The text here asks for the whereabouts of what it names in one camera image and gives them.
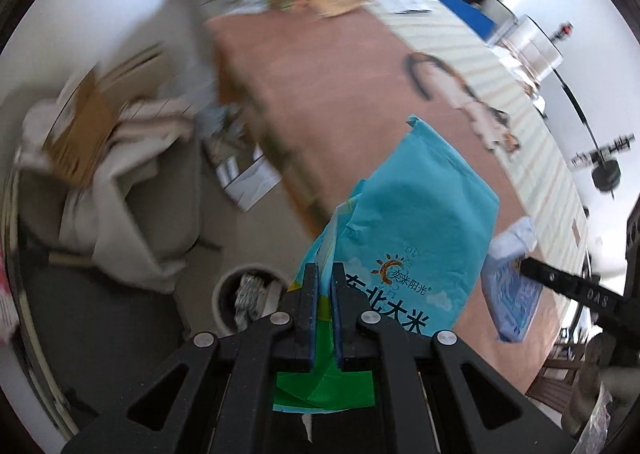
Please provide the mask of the blue folder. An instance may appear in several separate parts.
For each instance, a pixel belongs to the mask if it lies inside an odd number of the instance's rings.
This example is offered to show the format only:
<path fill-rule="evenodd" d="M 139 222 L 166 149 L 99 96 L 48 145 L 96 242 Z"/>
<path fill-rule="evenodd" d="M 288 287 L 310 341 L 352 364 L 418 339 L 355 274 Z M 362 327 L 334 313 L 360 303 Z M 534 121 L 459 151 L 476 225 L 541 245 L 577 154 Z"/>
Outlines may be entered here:
<path fill-rule="evenodd" d="M 496 27 L 495 22 L 463 0 L 438 0 L 463 21 L 482 40 L 489 40 Z"/>

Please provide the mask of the brown label patch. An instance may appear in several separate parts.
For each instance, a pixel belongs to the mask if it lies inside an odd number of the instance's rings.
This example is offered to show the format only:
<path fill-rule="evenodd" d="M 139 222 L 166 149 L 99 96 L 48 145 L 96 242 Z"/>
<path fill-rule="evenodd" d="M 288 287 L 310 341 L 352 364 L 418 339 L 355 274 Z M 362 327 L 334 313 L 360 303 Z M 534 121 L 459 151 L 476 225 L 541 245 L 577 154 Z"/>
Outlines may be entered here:
<path fill-rule="evenodd" d="M 582 243 L 582 233 L 580 233 L 580 229 L 579 229 L 579 226 L 578 226 L 578 223 L 577 223 L 576 219 L 574 219 L 573 222 L 572 222 L 572 232 L 573 232 L 573 235 L 574 235 L 574 240 L 575 240 L 576 246 L 579 246 L 580 243 Z"/>

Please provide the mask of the blue green rice bag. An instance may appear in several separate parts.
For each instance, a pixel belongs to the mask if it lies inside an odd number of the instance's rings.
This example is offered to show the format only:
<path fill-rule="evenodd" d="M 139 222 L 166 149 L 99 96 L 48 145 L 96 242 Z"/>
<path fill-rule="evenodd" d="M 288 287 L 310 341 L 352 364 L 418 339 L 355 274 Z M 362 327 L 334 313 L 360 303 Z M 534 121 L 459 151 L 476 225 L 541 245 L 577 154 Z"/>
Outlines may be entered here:
<path fill-rule="evenodd" d="M 480 275 L 497 222 L 498 195 L 416 115 L 409 133 L 338 205 L 303 259 L 319 268 L 317 346 L 308 374 L 282 373 L 274 407 L 333 413 L 374 403 L 368 372 L 337 366 L 330 278 L 341 263 L 368 308 L 407 332 L 431 336 L 456 323 Z"/>

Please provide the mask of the cat pattern table mat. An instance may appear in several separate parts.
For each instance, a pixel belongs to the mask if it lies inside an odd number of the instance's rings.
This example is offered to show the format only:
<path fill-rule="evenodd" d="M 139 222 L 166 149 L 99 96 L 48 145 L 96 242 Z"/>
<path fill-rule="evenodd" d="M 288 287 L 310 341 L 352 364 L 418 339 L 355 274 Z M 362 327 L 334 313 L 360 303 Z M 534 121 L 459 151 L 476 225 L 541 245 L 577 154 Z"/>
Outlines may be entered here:
<path fill-rule="evenodd" d="M 369 5 L 326 18 L 302 3 L 226 14 L 207 26 L 221 96 L 239 104 L 316 238 L 355 185 L 393 153 L 416 115 L 498 195 L 491 240 L 527 216 L 536 258 L 568 272 L 582 269 L 588 221 L 564 157 L 523 88 L 484 43 L 472 37 L 454 44 L 461 22 L 446 9 L 398 16 Z M 544 289 L 525 339 L 501 341 L 479 275 L 449 330 L 526 390 L 559 334 L 558 304 Z"/>

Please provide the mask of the light blue plastic wrapper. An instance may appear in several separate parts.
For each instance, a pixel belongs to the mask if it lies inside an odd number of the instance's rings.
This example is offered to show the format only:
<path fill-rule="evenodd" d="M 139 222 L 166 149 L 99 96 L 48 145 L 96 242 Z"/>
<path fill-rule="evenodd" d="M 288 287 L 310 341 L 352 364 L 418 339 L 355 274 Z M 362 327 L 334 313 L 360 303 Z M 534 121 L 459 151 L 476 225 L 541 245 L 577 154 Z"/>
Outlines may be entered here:
<path fill-rule="evenodd" d="M 536 246 L 533 222 L 527 216 L 513 222 L 489 244 L 480 285 L 500 341 L 524 341 L 533 322 L 542 285 L 525 278 L 518 264 Z"/>

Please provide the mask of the white round trash bin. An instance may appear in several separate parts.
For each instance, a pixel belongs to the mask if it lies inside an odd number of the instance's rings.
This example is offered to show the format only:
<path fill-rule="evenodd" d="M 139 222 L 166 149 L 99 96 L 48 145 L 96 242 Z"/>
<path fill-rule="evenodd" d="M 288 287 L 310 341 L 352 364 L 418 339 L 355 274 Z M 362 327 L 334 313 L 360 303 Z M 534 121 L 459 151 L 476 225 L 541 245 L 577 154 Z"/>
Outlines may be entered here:
<path fill-rule="evenodd" d="M 247 263 L 221 275 L 212 296 L 214 325 L 220 337 L 239 334 L 276 312 L 292 281 L 261 263 Z"/>

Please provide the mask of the cardboard box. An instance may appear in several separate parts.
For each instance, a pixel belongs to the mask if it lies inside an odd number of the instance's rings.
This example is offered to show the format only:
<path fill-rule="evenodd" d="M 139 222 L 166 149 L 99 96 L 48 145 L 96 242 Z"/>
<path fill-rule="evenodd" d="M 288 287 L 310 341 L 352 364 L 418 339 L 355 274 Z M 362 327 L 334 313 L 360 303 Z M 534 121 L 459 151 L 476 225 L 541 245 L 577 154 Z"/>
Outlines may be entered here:
<path fill-rule="evenodd" d="M 42 146 L 53 176 L 74 188 L 89 187 L 120 113 L 129 103 L 155 97 L 171 71 L 165 48 L 154 44 L 104 75 L 93 66 L 65 88 L 62 109 Z"/>

